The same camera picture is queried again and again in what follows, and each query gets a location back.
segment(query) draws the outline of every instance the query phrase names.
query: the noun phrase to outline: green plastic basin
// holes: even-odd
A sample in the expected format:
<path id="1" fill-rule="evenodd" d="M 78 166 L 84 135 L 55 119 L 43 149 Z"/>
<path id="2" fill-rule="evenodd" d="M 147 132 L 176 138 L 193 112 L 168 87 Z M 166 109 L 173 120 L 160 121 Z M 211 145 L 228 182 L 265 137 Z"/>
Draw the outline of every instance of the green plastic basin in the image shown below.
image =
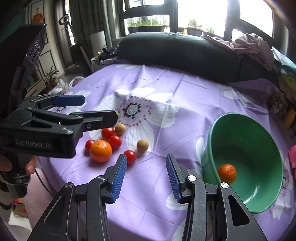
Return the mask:
<path id="1" fill-rule="evenodd" d="M 276 200 L 283 166 L 271 135 L 255 120 L 241 114 L 220 116 L 212 125 L 202 156 L 204 182 L 219 185 L 217 169 L 232 164 L 237 178 L 231 184 L 251 213 L 261 213 Z"/>

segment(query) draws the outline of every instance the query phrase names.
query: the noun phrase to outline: screw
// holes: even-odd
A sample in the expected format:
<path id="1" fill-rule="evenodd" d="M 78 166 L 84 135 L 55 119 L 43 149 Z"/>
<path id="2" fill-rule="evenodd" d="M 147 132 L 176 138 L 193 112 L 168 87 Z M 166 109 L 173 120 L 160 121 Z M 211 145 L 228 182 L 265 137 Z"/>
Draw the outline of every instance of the screw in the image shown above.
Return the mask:
<path id="1" fill-rule="evenodd" d="M 189 175 L 189 176 L 187 177 L 187 179 L 188 179 L 189 181 L 195 181 L 195 180 L 196 180 L 196 176 L 194 176 L 194 175 Z"/>
<path id="2" fill-rule="evenodd" d="M 221 183 L 220 186 L 222 188 L 228 188 L 229 187 L 229 184 L 228 183 Z"/>
<path id="3" fill-rule="evenodd" d="M 98 177 L 97 177 L 97 180 L 98 180 L 98 181 L 105 181 L 105 179 L 106 179 L 106 178 L 105 178 L 104 176 L 98 176 Z"/>
<path id="4" fill-rule="evenodd" d="M 62 128 L 62 132 L 66 133 L 66 134 L 72 134 L 73 133 L 73 131 L 71 129 L 68 130 L 66 127 Z"/>
<path id="5" fill-rule="evenodd" d="M 65 184 L 65 188 L 67 188 L 67 189 L 72 188 L 72 187 L 73 187 L 72 183 L 66 183 Z"/>

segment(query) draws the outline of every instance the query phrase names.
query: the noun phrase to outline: human hand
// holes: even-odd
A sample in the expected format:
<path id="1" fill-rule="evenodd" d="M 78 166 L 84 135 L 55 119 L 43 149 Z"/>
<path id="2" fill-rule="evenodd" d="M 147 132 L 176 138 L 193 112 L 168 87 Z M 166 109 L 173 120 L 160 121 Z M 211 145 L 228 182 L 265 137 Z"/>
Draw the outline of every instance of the human hand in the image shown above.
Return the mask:
<path id="1" fill-rule="evenodd" d="M 36 156 L 32 156 L 31 160 L 26 164 L 25 171 L 27 174 L 34 174 L 37 166 L 37 158 Z M 10 160 L 0 154 L 0 171 L 9 172 L 11 170 L 11 162 Z"/>

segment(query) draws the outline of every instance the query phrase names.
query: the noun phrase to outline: bed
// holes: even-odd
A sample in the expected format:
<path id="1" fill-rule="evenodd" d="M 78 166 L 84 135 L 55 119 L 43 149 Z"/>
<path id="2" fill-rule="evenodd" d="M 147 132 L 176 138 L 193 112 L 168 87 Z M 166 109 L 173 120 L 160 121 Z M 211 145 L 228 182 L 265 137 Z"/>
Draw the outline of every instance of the bed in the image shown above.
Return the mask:
<path id="1" fill-rule="evenodd" d="M 182 239 L 187 205 L 178 204 L 172 194 L 165 167 L 167 154 L 174 154 L 179 164 L 202 178 L 201 156 L 214 120 L 228 112 L 247 115 L 272 135 L 283 161 L 283 185 L 276 202 L 254 215 L 268 241 L 276 241 L 293 219 L 296 205 L 288 159 L 292 141 L 282 123 L 270 117 L 266 105 L 275 89 L 263 78 L 223 85 L 169 68 L 114 62 L 66 93 L 84 95 L 83 106 L 55 107 L 52 111 L 116 110 L 118 122 L 127 127 L 122 146 L 106 163 L 91 160 L 84 145 L 89 139 L 101 138 L 97 130 L 84 133 L 74 158 L 38 160 L 58 191 L 67 182 L 88 183 L 114 165 L 120 153 L 135 150 L 137 141 L 146 139 L 148 151 L 127 169 L 120 197 L 107 206 L 111 239 L 178 241 Z M 208 238 L 211 240 L 210 225 Z"/>

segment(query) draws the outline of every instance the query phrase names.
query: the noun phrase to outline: floral bedsheet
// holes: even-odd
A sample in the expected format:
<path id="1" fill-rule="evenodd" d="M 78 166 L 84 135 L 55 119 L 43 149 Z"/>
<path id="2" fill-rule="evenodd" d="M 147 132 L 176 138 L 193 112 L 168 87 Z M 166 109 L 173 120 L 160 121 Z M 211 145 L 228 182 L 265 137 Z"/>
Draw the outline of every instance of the floral bedsheet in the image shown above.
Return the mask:
<path id="1" fill-rule="evenodd" d="M 202 178 L 201 156 L 214 120 L 228 112 L 247 115 L 273 136 L 282 156 L 284 178 L 280 195 L 265 212 L 254 215 L 269 241 L 283 234 L 295 214 L 295 188 L 288 160 L 292 145 L 281 123 L 268 114 L 267 99 L 276 87 L 266 79 L 221 85 L 198 76 L 159 67 L 112 64 L 85 78 L 67 94 L 86 97 L 83 106 L 54 108 L 64 114 L 76 111 L 116 110 L 127 131 L 123 144 L 106 163 L 96 163 L 84 153 L 88 139 L 100 139 L 101 131 L 84 133 L 72 159 L 39 161 L 58 191 L 66 182 L 88 183 L 114 165 L 118 155 L 136 150 L 139 139 L 149 149 L 137 158 L 125 175 L 120 197 L 107 206 L 112 240 L 182 239 L 187 204 L 172 194 L 165 158 L 173 153 L 190 174 Z M 208 227 L 208 239 L 212 227 Z"/>

